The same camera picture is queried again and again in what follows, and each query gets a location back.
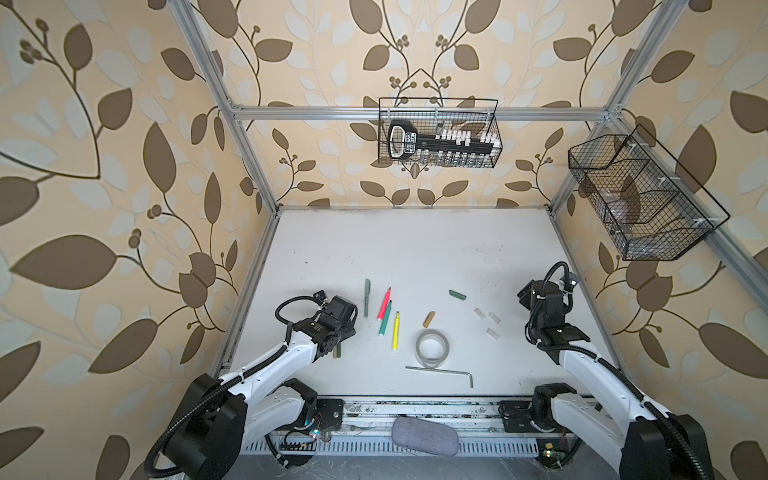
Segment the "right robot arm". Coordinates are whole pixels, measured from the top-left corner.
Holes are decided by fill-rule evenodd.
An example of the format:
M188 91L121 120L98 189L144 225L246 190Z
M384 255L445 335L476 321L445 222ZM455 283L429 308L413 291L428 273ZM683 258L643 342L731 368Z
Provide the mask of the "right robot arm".
M703 427L676 415L637 387L570 324L578 281L564 261L517 294L528 311L526 341L575 377L588 394L564 383L535 387L526 409L500 407L505 424L542 433L565 429L587 444L622 479L712 479Z

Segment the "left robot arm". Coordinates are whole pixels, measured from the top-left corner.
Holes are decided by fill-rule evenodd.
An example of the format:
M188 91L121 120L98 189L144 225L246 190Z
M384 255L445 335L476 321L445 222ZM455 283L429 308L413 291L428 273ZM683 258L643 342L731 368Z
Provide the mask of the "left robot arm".
M256 439L263 439L273 456L289 466L270 437L273 431L286 429L315 439L320 431L340 425L343 403L334 401L333 410L326 410L317 392L295 375L354 336L358 308L322 291L298 299L317 309L298 322L277 313L285 335L275 348L220 378L202 374L191 383L147 454L143 472L148 478L183 474L222 479L242 448Z

